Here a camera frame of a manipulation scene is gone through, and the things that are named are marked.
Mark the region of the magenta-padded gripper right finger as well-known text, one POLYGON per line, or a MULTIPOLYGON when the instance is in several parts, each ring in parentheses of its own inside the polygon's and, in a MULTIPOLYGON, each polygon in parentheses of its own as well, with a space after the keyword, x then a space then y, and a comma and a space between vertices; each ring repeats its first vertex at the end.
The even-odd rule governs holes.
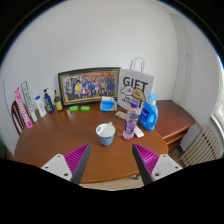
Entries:
POLYGON ((138 144, 132 146, 132 154, 136 160, 144 185, 182 169, 169 155, 158 155, 138 144))

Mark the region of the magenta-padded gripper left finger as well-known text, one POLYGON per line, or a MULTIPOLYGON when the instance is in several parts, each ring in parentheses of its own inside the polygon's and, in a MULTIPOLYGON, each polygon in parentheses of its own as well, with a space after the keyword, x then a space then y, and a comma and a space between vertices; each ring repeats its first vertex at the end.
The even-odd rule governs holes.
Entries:
POLYGON ((87 143, 66 155, 56 154, 42 166, 42 169, 79 185, 90 154, 91 145, 87 143))

